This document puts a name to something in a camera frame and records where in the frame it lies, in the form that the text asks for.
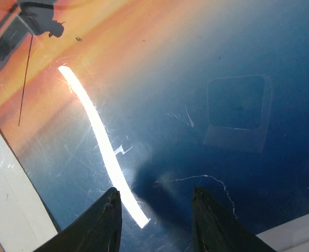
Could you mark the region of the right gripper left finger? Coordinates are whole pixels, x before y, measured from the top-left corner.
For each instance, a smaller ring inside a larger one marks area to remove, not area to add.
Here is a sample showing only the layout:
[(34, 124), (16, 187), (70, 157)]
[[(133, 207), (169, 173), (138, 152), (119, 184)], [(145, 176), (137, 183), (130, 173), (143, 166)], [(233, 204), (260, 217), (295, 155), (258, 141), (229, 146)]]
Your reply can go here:
[(119, 251), (121, 231), (121, 196), (111, 187), (70, 226), (35, 251)]

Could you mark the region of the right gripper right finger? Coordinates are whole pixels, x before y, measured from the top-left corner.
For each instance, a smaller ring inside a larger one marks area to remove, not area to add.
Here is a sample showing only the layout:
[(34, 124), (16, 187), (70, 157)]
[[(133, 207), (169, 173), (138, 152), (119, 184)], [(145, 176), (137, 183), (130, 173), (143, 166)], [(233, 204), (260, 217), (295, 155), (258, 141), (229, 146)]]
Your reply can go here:
[(274, 251), (203, 187), (194, 189), (192, 216), (194, 251)]

